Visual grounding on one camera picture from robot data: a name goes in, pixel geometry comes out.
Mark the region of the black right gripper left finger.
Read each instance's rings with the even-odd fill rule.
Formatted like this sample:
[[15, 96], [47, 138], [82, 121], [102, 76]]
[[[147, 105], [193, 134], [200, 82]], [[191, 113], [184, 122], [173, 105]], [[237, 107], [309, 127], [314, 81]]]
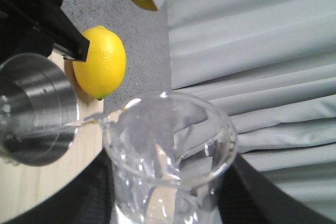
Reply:
[[67, 186], [7, 223], [110, 223], [112, 166], [105, 151]]

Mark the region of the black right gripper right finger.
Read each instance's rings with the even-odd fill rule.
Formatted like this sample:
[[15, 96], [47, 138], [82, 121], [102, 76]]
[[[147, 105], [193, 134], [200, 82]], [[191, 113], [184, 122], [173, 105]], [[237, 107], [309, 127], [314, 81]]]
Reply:
[[239, 154], [224, 174], [220, 217], [223, 223], [335, 223], [280, 190]]

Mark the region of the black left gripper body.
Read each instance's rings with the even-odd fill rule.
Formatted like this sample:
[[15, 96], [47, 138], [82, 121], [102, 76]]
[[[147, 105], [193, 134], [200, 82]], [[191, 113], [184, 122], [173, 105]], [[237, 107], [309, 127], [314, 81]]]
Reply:
[[1, 0], [1, 58], [69, 53], [61, 30], [63, 0]]

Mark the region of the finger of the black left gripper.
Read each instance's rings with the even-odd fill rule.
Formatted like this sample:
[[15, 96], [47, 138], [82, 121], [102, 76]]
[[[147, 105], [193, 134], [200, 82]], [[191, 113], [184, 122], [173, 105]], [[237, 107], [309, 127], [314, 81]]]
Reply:
[[22, 53], [52, 51], [85, 62], [86, 39], [57, 5], [45, 0], [1, 0], [1, 61]]

